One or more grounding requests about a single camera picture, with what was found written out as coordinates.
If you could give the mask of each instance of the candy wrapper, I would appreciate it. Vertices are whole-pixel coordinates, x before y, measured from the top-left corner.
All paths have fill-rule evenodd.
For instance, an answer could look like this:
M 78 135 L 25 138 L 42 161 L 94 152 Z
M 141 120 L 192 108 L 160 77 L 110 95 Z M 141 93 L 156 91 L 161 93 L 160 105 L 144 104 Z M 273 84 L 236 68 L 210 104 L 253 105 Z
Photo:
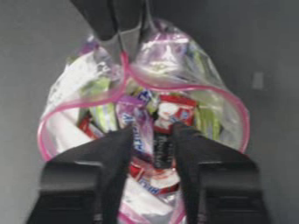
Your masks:
M 178 95 L 161 95 L 160 99 L 158 118 L 154 121 L 153 129 L 157 132 L 169 134 L 173 123 L 180 121 L 186 125 L 192 125 L 196 101 Z
M 177 194 L 177 192 L 168 192 L 168 193 L 164 193 L 164 194 L 157 195 L 157 198 L 168 206 L 174 207 L 176 194 Z
M 206 138 L 212 140 L 220 139 L 220 120 L 202 102 L 194 109 L 194 124 Z
M 177 191 L 178 181 L 180 178 L 174 169 L 153 169 L 149 173 L 144 173 L 138 183 L 144 186 L 144 188 L 152 188 L 152 194 L 164 194 Z
M 97 80 L 90 81 L 86 86 L 80 90 L 82 96 L 94 96 L 108 91 L 110 79 L 100 77 Z
M 157 110 L 160 103 L 157 94 L 153 91 L 138 87 L 133 93 L 133 96 L 137 100 L 144 102 L 145 109 L 148 113 L 152 114 Z
M 100 127 L 104 133 L 117 130 L 117 119 L 113 103 L 89 108 L 89 113 L 96 125 Z
M 169 135 L 153 133 L 153 168 L 169 169 L 173 165 L 173 145 Z
M 116 117 L 120 128 L 133 124 L 134 152 L 146 161 L 153 155 L 153 121 L 145 111 L 145 104 L 132 96 L 122 96 L 116 104 Z
M 98 130 L 96 125 L 92 123 L 92 118 L 89 113 L 86 113 L 84 118 L 81 119 L 78 128 L 92 139 L 98 139 L 104 136 L 104 133 Z
M 144 217 L 142 220 L 140 220 L 140 218 L 132 219 L 133 222 L 129 223 L 166 223 L 166 215 L 169 215 L 173 210 L 170 206 L 153 197 L 132 178 L 126 178 L 125 180 L 122 203 L 134 211 L 138 217 Z

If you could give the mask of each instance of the plastic bag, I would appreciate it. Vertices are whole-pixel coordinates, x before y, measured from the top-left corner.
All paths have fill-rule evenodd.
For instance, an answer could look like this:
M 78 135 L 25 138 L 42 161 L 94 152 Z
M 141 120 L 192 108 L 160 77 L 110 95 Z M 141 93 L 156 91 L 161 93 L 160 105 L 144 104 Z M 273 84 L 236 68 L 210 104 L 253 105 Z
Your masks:
M 136 117 L 142 114 L 142 110 L 134 110 L 136 107 L 130 115 L 120 117 L 138 123 L 134 128 L 134 147 L 138 153 L 125 182 L 120 223 L 181 223 L 184 220 L 174 167 L 157 171 L 152 164 L 154 152 L 150 155 L 150 151 L 144 153 L 138 149 L 142 138 L 153 137 L 137 135 L 144 125 L 165 125 L 162 128 L 166 130 L 172 119 L 190 116 L 190 119 L 184 117 L 184 121 L 205 137 L 241 152 L 248 145 L 248 111 L 238 98 L 226 90 L 209 56 L 190 37 L 172 25 L 157 21 L 156 27 L 157 32 L 140 46 L 134 62 L 128 64 L 126 55 L 122 54 L 121 66 L 113 64 L 96 40 L 88 39 L 82 53 L 65 66 L 50 87 L 37 133 L 41 155 L 49 160 L 58 153 L 120 128 L 116 107 L 124 95 L 136 98 L 138 102 L 134 105 L 144 104 L 145 113 L 150 116 L 158 111 L 162 117 L 161 105 L 172 108 L 172 114 L 162 117 L 157 124 L 137 122 Z M 176 196 L 168 204 L 165 197 L 172 193 Z

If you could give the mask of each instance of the gray background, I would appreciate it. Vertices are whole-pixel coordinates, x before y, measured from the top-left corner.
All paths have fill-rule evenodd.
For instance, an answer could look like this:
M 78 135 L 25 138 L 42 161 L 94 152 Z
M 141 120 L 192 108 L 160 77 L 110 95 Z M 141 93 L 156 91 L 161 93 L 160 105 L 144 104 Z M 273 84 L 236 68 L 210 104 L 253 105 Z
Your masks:
M 250 113 L 248 155 L 274 223 L 299 214 L 299 2 L 154 0 L 154 14 L 200 42 Z M 89 28 L 66 0 L 0 1 L 0 217 L 23 223 L 42 161 L 36 128 L 48 89 Z M 253 74 L 264 75 L 261 89 Z

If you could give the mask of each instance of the green wrapper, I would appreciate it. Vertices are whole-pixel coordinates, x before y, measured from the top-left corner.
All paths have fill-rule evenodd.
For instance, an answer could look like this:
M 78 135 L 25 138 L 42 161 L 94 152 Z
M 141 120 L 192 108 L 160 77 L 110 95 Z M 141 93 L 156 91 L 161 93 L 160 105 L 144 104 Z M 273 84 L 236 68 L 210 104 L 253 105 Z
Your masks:
M 204 103 L 194 109 L 194 126 L 206 138 L 220 139 L 220 120 Z
M 156 99 L 154 100 L 150 100 L 146 105 L 145 105 L 145 109 L 149 113 L 149 115 L 157 110 L 157 107 L 158 107 L 158 98 L 156 96 Z
M 97 80 L 90 81 L 80 90 L 81 96 L 96 96 L 108 91 L 110 79 L 100 77 Z
M 137 87 L 136 89 L 134 89 L 134 92 L 132 93 L 132 96 L 134 96 L 134 97 L 137 97 L 138 96 L 138 94 L 142 92 L 142 88 L 141 87 Z
M 108 133 L 109 131 L 117 130 L 117 119 L 113 103 L 89 108 L 89 113 L 102 132 Z

